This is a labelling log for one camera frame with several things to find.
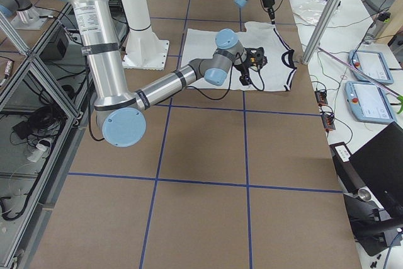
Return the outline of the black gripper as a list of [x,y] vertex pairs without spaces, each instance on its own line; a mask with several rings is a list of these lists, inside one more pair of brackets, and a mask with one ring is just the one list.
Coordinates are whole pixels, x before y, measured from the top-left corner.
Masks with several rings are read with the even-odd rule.
[[273,9],[273,6],[275,5],[275,0],[263,0],[263,7],[268,10],[268,15],[271,20],[271,24],[275,25],[275,11]]
[[251,66],[251,61],[249,59],[246,59],[244,61],[241,61],[239,59],[239,64],[237,65],[237,70],[241,73],[239,76],[239,80],[241,84],[244,86],[249,86],[250,85],[250,76],[249,76],[249,67]]

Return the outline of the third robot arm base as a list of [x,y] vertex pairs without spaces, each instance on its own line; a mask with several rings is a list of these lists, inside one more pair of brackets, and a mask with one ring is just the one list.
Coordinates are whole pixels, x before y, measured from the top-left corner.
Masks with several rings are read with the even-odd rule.
[[1,12],[7,18],[16,14],[11,21],[16,29],[39,30],[43,25],[40,13],[30,0],[1,0]]

